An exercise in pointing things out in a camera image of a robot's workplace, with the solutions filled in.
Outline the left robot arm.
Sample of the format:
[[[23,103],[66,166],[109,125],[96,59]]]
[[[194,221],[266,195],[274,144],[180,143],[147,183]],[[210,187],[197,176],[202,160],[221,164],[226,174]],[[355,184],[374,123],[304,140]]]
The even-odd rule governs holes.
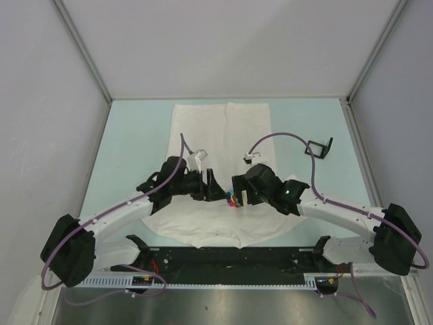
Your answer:
[[[167,158],[159,171],[137,187],[137,192],[135,197],[98,215],[79,219],[69,214],[60,217],[41,251],[44,262],[41,274],[52,271],[60,284],[74,287],[89,274],[111,267],[126,264],[134,270],[143,270],[150,262],[144,241],[136,235],[117,242],[107,242],[107,238],[162,210],[174,196],[189,195],[205,202],[227,198],[212,169],[205,172],[190,169],[180,156]]]

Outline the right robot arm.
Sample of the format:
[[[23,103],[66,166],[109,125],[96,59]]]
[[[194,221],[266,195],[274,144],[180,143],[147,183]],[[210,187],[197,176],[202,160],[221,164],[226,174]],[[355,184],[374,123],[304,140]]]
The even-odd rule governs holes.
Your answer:
[[[240,207],[267,203],[282,215],[320,219],[355,233],[353,238],[328,236],[317,242],[319,250],[312,254],[312,263],[320,272],[335,264],[375,262],[390,273],[406,276],[414,266],[421,233],[397,204],[386,208],[351,206],[326,198],[295,177],[282,181],[264,164],[231,179]]]

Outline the rainbow plush flower brooch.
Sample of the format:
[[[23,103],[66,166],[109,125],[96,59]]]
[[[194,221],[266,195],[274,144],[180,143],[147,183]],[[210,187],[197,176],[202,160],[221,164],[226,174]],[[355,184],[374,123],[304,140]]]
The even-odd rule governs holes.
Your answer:
[[[239,200],[237,199],[236,195],[234,194],[234,191],[228,191],[227,192],[227,204],[233,208],[240,208],[241,207]]]

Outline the white t-shirt garment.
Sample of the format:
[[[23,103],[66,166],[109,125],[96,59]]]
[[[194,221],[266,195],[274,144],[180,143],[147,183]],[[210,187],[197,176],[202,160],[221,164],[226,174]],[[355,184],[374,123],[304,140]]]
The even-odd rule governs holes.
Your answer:
[[[202,166],[213,169],[221,187],[230,190],[231,177],[248,169],[244,154],[255,141],[270,133],[268,104],[175,104],[166,154],[180,152],[178,136],[183,134],[192,150],[207,152]],[[203,202],[176,196],[166,208],[143,222],[161,237],[196,248],[244,248],[287,245],[288,232],[303,220],[282,215],[265,203],[235,208],[225,200]]]

